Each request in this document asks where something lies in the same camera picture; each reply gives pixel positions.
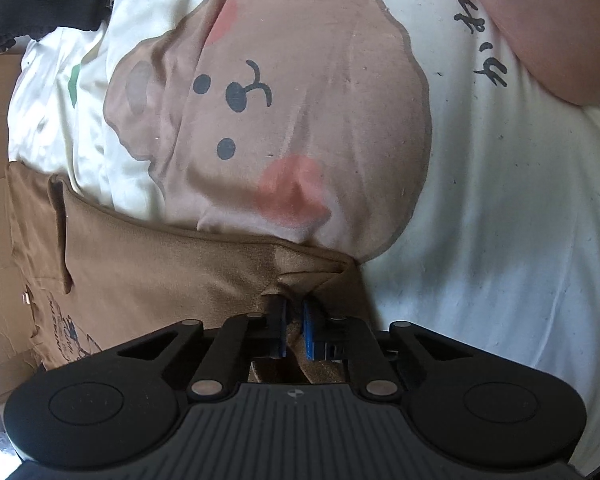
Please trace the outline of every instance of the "cartoon bear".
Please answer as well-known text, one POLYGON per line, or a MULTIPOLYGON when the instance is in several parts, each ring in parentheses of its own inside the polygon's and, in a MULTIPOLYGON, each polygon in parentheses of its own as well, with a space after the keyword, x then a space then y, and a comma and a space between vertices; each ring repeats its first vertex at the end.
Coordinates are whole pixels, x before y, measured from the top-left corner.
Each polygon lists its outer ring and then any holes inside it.
POLYGON ((411 218, 427 82, 381 0, 207 0, 117 65, 104 117, 165 221, 362 262, 411 218))

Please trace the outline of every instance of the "brown garment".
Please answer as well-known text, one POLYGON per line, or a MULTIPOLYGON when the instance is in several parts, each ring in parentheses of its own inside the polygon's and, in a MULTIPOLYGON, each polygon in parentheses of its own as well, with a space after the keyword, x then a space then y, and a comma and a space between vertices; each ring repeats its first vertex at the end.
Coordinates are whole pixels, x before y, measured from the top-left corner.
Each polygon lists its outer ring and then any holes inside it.
MULTIPOLYGON (((150 226, 76 195, 67 180, 7 168, 13 257, 32 299, 33 343, 55 368, 183 319, 207 328, 262 311, 269 294, 294 304, 314 293, 334 315, 368 319, 352 258, 267 237, 213 235, 150 226)), ((339 377, 335 365, 302 359, 296 325, 288 340, 307 378, 339 377)))
POLYGON ((206 0, 123 57, 104 118, 167 224, 360 262, 403 232, 429 160, 427 80, 382 0, 206 0))

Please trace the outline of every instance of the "white bedsheet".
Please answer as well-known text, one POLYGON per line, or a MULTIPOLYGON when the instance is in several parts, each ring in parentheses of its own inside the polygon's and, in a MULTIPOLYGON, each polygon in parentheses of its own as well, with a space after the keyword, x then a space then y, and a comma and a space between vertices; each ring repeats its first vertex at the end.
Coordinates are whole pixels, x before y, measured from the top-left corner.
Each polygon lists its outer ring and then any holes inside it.
MULTIPOLYGON (((102 103, 120 59, 201 1, 116 0, 99 31, 58 29, 31 43, 11 102, 10 159, 160 220, 148 163, 120 145, 102 103)), ((412 320, 572 384, 589 415, 572 463, 588 474, 600 464, 600 106, 548 95, 478 0, 483 32, 454 18, 458 0, 383 1, 429 81, 433 144, 412 221, 363 266, 382 325, 412 320), (480 52, 485 42, 493 48, 480 52), (496 71, 506 88, 474 72, 488 57, 507 67, 496 71)))

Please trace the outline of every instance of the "ribbed gray panel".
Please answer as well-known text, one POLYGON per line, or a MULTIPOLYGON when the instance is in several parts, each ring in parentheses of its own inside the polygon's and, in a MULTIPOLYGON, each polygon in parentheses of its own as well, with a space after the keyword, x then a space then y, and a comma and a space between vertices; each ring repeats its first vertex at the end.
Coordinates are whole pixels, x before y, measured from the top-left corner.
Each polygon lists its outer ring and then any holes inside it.
POLYGON ((199 404, 173 438, 133 464, 55 472, 34 464, 12 480, 576 480, 555 464, 524 473, 474 471, 437 455, 397 408, 371 404, 346 384, 244 384, 199 404))

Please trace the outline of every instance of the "cartoon print bedsheet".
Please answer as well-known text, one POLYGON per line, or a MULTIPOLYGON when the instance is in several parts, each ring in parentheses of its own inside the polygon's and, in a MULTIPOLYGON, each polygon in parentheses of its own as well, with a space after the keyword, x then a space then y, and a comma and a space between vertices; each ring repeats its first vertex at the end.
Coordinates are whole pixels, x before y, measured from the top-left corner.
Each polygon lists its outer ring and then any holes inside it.
POLYGON ((10 158, 135 218, 361 263, 410 319, 571 383, 600 464, 600 106, 478 0, 116 0, 32 43, 10 158))

